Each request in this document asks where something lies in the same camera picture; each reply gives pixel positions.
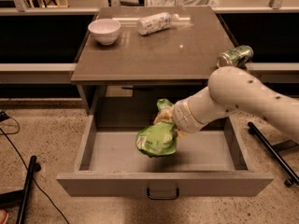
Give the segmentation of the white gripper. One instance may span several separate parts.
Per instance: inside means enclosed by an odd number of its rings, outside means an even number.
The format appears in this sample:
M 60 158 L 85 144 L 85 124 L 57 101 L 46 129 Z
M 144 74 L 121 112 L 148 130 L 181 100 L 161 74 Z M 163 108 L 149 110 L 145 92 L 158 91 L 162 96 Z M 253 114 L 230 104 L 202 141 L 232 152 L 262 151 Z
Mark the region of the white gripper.
M 181 139 L 187 133 L 197 133 L 205 127 L 205 124 L 197 121 L 192 115 L 188 106 L 188 100 L 180 100 L 174 106 L 165 106 L 157 114 L 154 124 L 159 122 L 172 123 L 175 122 L 176 126 L 173 129 L 173 136 L 176 139 Z

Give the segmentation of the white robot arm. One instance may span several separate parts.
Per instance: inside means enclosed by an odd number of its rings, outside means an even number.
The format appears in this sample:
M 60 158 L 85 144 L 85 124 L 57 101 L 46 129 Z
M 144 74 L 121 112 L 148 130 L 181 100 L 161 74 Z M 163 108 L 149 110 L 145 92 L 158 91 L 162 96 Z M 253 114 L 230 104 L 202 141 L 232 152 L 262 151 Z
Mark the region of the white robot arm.
M 214 71 L 207 86 L 161 111 L 155 121 L 173 122 L 184 133 L 242 111 L 254 115 L 299 142 L 299 101 L 267 88 L 258 78 L 233 66 Z

